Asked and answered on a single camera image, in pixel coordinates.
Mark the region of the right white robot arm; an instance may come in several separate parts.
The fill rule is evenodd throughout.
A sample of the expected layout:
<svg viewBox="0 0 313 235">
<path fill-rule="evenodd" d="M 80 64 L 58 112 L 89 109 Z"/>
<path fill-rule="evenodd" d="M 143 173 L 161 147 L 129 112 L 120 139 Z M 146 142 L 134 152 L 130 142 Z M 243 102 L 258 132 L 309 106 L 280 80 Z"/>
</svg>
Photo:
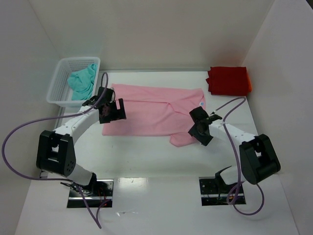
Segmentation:
<svg viewBox="0 0 313 235">
<path fill-rule="evenodd" d="M 211 146 L 213 139 L 231 144 L 235 151 L 236 164 L 215 173 L 215 184 L 220 189 L 240 182 L 256 185 L 281 170 L 270 138 L 265 134 L 255 135 L 226 123 L 217 114 L 209 115 L 202 107 L 190 111 L 194 125 L 188 134 L 203 146 Z"/>
</svg>

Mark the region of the pink polo shirt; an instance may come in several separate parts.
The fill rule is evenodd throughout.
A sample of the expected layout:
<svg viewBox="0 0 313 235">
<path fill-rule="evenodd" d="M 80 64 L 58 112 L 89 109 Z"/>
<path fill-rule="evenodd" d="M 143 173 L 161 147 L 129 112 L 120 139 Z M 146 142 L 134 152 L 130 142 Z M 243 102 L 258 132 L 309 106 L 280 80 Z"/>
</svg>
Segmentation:
<svg viewBox="0 0 313 235">
<path fill-rule="evenodd" d="M 126 119 L 103 125 L 104 136 L 169 136 L 170 144 L 194 144 L 189 135 L 194 122 L 190 111 L 205 107 L 202 89 L 174 89 L 113 84 L 116 99 L 123 99 Z"/>
</svg>

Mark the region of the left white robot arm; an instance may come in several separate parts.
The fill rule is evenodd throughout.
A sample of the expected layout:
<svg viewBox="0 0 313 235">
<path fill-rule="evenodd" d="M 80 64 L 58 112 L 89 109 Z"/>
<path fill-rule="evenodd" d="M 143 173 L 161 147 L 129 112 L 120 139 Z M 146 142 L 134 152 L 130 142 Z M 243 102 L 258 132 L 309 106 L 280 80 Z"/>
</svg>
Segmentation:
<svg viewBox="0 0 313 235">
<path fill-rule="evenodd" d="M 115 98 L 114 89 L 100 87 L 98 94 L 85 101 L 78 113 L 65 124 L 40 134 L 37 168 L 69 179 L 76 189 L 97 194 L 106 185 L 97 180 L 95 173 L 77 163 L 74 146 L 94 123 L 121 119 L 126 119 L 123 99 Z"/>
</svg>

